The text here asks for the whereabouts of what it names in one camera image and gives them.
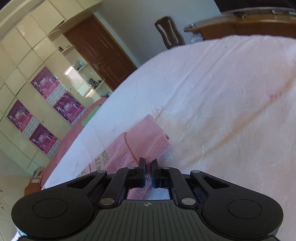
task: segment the pink bed sheet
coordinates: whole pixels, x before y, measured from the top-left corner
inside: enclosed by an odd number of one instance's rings
[[[80,134],[80,132],[83,130],[83,126],[81,125],[81,122],[90,114],[90,112],[100,104],[103,104],[107,100],[106,97],[102,97],[98,101],[94,102],[81,116],[81,118],[76,122],[76,124],[71,128],[71,130],[68,132],[68,134],[64,137],[64,139],[59,144],[58,150],[56,155],[53,157],[53,159],[50,161],[48,166],[43,170],[43,177],[41,180],[41,188],[46,183],[47,179],[53,172],[53,170],[56,168],[56,166],[59,164],[60,160],[63,158],[63,156],[66,154],[72,143],[75,141],[77,136]]]

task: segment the wooden chair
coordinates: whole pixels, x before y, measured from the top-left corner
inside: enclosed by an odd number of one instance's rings
[[[163,17],[157,20],[154,25],[161,34],[163,42],[167,49],[185,44],[171,17]]]

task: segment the wooden door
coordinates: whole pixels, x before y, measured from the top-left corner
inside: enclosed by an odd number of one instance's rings
[[[64,35],[112,90],[136,70],[131,60],[93,15]]]

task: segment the purple poster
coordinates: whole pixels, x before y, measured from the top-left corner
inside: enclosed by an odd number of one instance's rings
[[[84,110],[84,107],[66,91],[53,106],[70,124]]]
[[[33,116],[22,105],[22,103],[17,100],[17,102],[13,105],[12,109],[8,113],[7,117],[20,130],[20,132],[23,132]]]
[[[31,135],[30,141],[33,142],[40,150],[44,151],[45,154],[47,154],[56,143],[57,138],[43,125],[39,124]]]
[[[60,82],[58,79],[44,67],[39,74],[31,81],[31,84],[35,89],[47,99],[50,94],[59,86]]]

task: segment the poster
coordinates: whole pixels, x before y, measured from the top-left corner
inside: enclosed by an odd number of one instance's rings
[[[36,75],[31,84],[71,125],[74,125],[86,111],[47,67]]]
[[[18,100],[13,105],[7,117],[20,130],[20,132],[23,132],[33,116]]]
[[[84,111],[84,107],[68,91],[61,96],[53,107],[70,124]]]
[[[52,158],[57,152],[60,143],[33,115],[17,100],[7,117],[35,146]]]
[[[34,88],[47,99],[52,92],[61,84],[59,80],[44,67],[39,74],[31,81]]]

